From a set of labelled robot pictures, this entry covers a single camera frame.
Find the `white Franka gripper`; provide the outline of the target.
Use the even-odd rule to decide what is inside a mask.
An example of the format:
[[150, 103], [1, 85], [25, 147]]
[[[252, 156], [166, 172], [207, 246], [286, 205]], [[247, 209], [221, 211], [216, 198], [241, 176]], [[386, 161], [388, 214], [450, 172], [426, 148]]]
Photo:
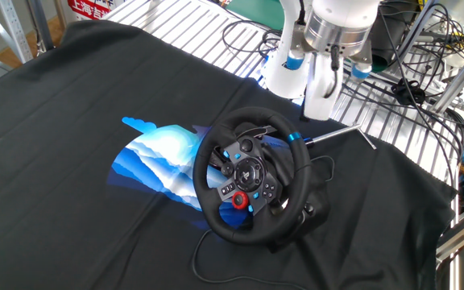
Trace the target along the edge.
[[309, 119], [326, 121], [342, 87], [343, 58], [314, 53], [309, 63], [309, 75], [304, 94], [302, 122]]

